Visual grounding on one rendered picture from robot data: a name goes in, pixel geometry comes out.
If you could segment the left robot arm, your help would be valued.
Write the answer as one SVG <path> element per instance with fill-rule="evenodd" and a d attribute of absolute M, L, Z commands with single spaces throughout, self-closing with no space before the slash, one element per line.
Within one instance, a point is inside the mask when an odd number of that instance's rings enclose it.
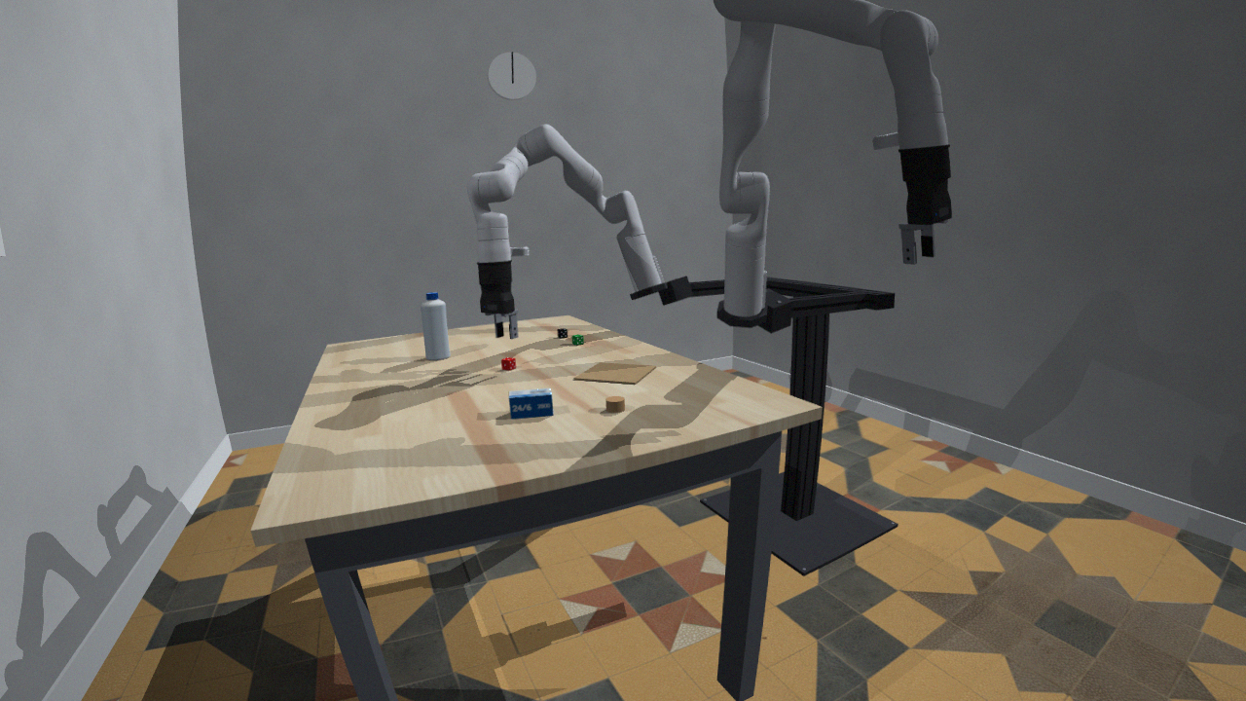
<path fill-rule="evenodd" d="M 743 22 L 740 44 L 721 85 L 719 202 L 726 213 L 751 213 L 725 234 L 724 309 L 753 316 L 765 308 L 770 187 L 765 173 L 736 169 L 768 121 L 775 22 L 880 50 L 898 117 L 943 112 L 939 82 L 930 62 L 938 34 L 928 17 L 863 0 L 714 0 L 714 6 L 723 17 Z"/>

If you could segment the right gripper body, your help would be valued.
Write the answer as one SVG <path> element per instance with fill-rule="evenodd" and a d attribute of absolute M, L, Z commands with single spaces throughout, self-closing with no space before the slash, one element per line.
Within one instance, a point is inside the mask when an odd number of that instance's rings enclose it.
<path fill-rule="evenodd" d="M 515 313 L 511 293 L 511 256 L 530 256 L 526 247 L 510 247 L 510 239 L 478 240 L 478 284 L 481 314 Z"/>

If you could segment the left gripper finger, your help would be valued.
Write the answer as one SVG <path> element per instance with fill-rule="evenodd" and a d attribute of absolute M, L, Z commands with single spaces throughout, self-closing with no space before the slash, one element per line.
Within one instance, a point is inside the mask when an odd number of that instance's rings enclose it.
<path fill-rule="evenodd" d="M 922 256 L 934 256 L 934 225 L 921 232 Z"/>
<path fill-rule="evenodd" d="M 900 243 L 902 243 L 902 256 L 903 265 L 917 265 L 916 256 L 916 230 L 927 230 L 930 225 L 908 225 L 908 223 L 900 223 Z"/>

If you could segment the grey bottle with blue cap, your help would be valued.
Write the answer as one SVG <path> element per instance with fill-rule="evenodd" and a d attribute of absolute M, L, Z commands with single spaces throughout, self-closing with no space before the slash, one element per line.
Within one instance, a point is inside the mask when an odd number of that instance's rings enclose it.
<path fill-rule="evenodd" d="M 424 356 L 427 360 L 449 359 L 446 305 L 439 299 L 439 293 L 426 293 L 426 299 L 421 305 Z"/>

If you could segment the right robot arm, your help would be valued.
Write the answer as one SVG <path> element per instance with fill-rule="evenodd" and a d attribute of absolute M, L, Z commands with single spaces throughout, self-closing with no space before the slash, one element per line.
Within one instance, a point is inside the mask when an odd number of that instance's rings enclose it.
<path fill-rule="evenodd" d="M 642 232 L 640 212 L 635 205 L 635 197 L 628 191 L 611 197 L 602 195 L 604 181 L 601 173 L 586 163 L 583 157 L 579 157 L 564 137 L 549 125 L 537 126 L 537 128 L 522 134 L 510 154 L 503 154 L 491 172 L 476 173 L 470 177 L 467 194 L 477 223 L 478 240 L 508 239 L 507 217 L 492 212 L 488 203 L 510 200 L 518 181 L 525 178 L 527 166 L 543 163 L 553 156 L 564 163 L 567 186 L 579 197 L 584 197 L 587 203 L 596 205 L 596 210 L 608 219 L 611 225 L 617 225 L 627 219 L 627 225 L 617 235 L 617 242 L 621 245 L 622 256 L 635 293 L 650 288 L 650 285 L 664 283 L 657 256 L 650 256 L 645 233 Z"/>

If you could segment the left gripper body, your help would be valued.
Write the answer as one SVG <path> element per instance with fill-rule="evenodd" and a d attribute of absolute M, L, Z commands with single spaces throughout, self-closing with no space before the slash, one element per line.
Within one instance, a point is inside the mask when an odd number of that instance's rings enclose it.
<path fill-rule="evenodd" d="M 934 225 L 952 218 L 947 191 L 951 144 L 942 112 L 898 117 L 898 132 L 875 136 L 872 142 L 875 149 L 900 146 L 908 225 Z"/>

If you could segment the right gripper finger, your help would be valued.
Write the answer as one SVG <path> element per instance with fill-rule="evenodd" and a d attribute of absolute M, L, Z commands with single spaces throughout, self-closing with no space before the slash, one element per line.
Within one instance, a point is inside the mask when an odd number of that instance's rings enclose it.
<path fill-rule="evenodd" d="M 518 337 L 517 313 L 518 310 L 515 310 L 515 313 L 511 314 L 501 314 L 501 316 L 510 315 L 510 339 Z"/>
<path fill-rule="evenodd" d="M 503 337 L 503 322 L 501 314 L 485 314 L 495 316 L 495 337 Z"/>

